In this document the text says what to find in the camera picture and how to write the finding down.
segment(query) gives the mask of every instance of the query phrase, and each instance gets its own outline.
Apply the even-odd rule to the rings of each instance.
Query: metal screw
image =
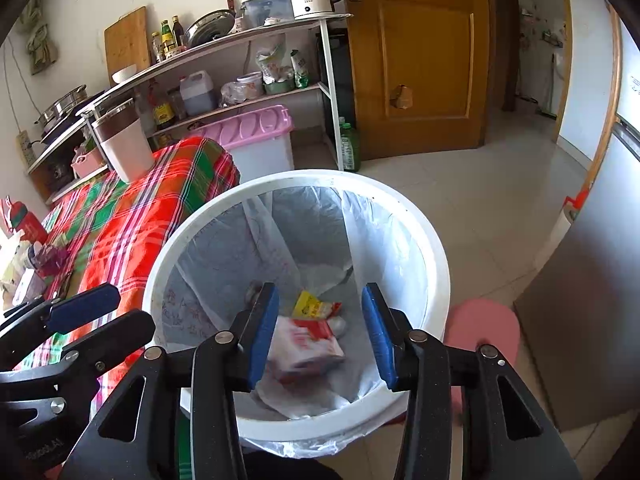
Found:
[[[409,330],[409,339],[414,343],[423,343],[427,341],[427,333],[419,328]]]
[[[145,350],[145,359],[149,359],[150,361],[158,359],[161,355],[162,349],[159,346],[152,346]]]
[[[480,353],[487,359],[495,359],[498,357],[498,350],[493,345],[482,345],[480,347]]]
[[[231,343],[234,340],[234,335],[229,330],[223,330],[222,332],[218,332],[216,334],[216,343],[225,345],[227,343]]]
[[[62,397],[56,397],[51,401],[51,411],[56,415],[62,413],[62,410],[65,409],[66,402]]]

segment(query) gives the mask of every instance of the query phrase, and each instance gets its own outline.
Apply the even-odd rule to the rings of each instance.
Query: pink stool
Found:
[[[520,343],[520,324],[513,310],[492,300],[466,300],[452,307],[447,317],[444,344],[475,351],[489,343],[514,366]],[[451,407],[454,415],[462,413],[462,391],[451,388]]]

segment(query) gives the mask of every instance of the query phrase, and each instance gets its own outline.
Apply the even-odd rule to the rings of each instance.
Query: stainless steel bowl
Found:
[[[184,33],[184,46],[192,48],[226,36],[233,28],[236,16],[228,9],[214,10],[201,17]]]

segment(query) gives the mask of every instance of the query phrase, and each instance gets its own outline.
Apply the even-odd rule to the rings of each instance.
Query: wooden cutting board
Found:
[[[151,66],[146,35],[146,7],[140,7],[104,31],[104,51],[110,85],[116,86],[111,75],[135,64],[138,72]]]

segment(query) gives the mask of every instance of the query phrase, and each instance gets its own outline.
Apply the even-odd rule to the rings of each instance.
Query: electrical outlet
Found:
[[[33,153],[33,148],[29,145],[31,139],[29,138],[27,131],[21,130],[16,139],[18,141],[18,147],[20,147],[22,156],[24,157],[27,166],[30,166],[36,161],[36,155],[35,153]]]

